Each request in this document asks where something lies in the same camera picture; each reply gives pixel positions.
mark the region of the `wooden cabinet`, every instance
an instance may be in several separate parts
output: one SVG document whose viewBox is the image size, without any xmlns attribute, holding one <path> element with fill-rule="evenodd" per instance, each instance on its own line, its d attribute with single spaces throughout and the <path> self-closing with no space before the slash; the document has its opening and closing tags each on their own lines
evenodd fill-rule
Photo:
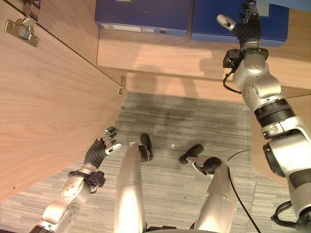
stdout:
<svg viewBox="0 0 311 233">
<path fill-rule="evenodd" d="M 0 31 L 0 201 L 84 156 L 117 117 L 123 74 L 128 91 L 243 103 L 222 86 L 223 56 L 238 44 L 99 30 L 95 2 L 42 1 L 36 48 Z M 22 8 L 1 0 L 0 25 Z M 288 42 L 269 49 L 290 97 L 311 93 L 310 21 L 291 10 Z"/>
<path fill-rule="evenodd" d="M 2 27 L 18 18 L 0 1 Z M 35 35 L 36 48 L 0 30 L 0 200 L 82 159 L 126 97 L 88 60 L 96 53 L 82 57 L 37 25 Z"/>
</svg>

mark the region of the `silver robot arm segment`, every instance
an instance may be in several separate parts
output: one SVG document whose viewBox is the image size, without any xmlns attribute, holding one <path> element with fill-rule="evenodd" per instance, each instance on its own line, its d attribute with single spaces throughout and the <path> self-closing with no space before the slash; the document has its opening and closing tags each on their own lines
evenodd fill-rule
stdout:
<svg viewBox="0 0 311 233">
<path fill-rule="evenodd" d="M 240 50 L 227 52 L 224 67 L 232 68 L 234 84 L 256 115 L 263 136 L 270 139 L 263 150 L 271 170 L 287 178 L 297 227 L 311 227 L 311 134 L 269 72 L 268 51 L 258 46 L 258 13 L 252 5 L 246 10 L 243 24 L 223 15 L 217 20 L 234 33 L 241 46 Z"/>
<path fill-rule="evenodd" d="M 121 148 L 115 144 L 116 128 L 110 127 L 97 138 L 86 153 L 78 171 L 68 174 L 56 198 L 45 209 L 42 218 L 30 233 L 66 233 L 77 220 L 81 206 L 105 183 L 104 173 L 98 171 L 103 159 Z"/>
<path fill-rule="evenodd" d="M 213 175 L 193 229 L 229 233 L 236 212 L 237 197 L 230 182 L 228 163 L 210 156 L 187 157 L 186 160 L 197 171 Z"/>
</svg>

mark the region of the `screw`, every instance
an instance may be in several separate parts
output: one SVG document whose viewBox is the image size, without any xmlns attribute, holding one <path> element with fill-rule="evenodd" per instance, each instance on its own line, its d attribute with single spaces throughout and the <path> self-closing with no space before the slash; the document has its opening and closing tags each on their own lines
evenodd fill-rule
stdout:
<svg viewBox="0 0 311 233">
<path fill-rule="evenodd" d="M 14 24 L 11 23 L 11 22 L 9 22 L 9 27 L 10 27 L 10 28 L 14 28 Z"/>
<path fill-rule="evenodd" d="M 40 0 L 35 0 L 35 4 L 36 4 L 37 6 L 39 6 L 39 5 L 40 5 Z"/>
</svg>

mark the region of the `cabinet door hinge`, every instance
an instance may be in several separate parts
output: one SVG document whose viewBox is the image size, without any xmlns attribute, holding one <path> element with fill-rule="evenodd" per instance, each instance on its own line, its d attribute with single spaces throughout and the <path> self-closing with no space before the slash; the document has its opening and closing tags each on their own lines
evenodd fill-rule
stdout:
<svg viewBox="0 0 311 233">
<path fill-rule="evenodd" d="M 121 76 L 121 88 L 118 91 L 119 94 L 123 94 L 123 90 L 125 89 L 125 84 L 126 84 L 126 76 L 122 75 Z"/>
<path fill-rule="evenodd" d="M 16 22 L 7 20 L 4 30 L 31 46 L 36 47 L 39 39 L 34 35 L 33 25 L 38 22 L 40 5 L 40 0 L 25 0 L 23 8 L 24 13 L 26 14 L 25 18 L 20 18 L 16 20 Z"/>
</svg>

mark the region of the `robotic hand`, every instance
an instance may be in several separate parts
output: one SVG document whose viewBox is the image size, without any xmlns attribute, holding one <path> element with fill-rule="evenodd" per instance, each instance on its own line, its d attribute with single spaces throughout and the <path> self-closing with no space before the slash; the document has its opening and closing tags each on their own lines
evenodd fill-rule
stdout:
<svg viewBox="0 0 311 233">
<path fill-rule="evenodd" d="M 42 218 L 30 233 L 66 233 L 83 205 L 98 187 L 105 183 L 104 173 L 98 171 L 104 158 L 121 148 L 113 138 L 116 128 L 111 126 L 88 149 L 84 164 L 71 171 L 57 197 L 45 209 Z"/>
<path fill-rule="evenodd" d="M 284 97 L 278 80 L 269 72 L 268 50 L 259 47 L 260 21 L 256 5 L 243 6 L 242 23 L 218 15 L 217 21 L 238 38 L 240 49 L 227 51 L 223 66 L 231 68 L 224 86 L 242 95 L 257 117 L 265 139 L 263 146 L 270 169 L 287 178 L 297 222 L 292 227 L 311 230 L 311 134 Z M 240 91 L 225 82 L 233 82 Z"/>
</svg>

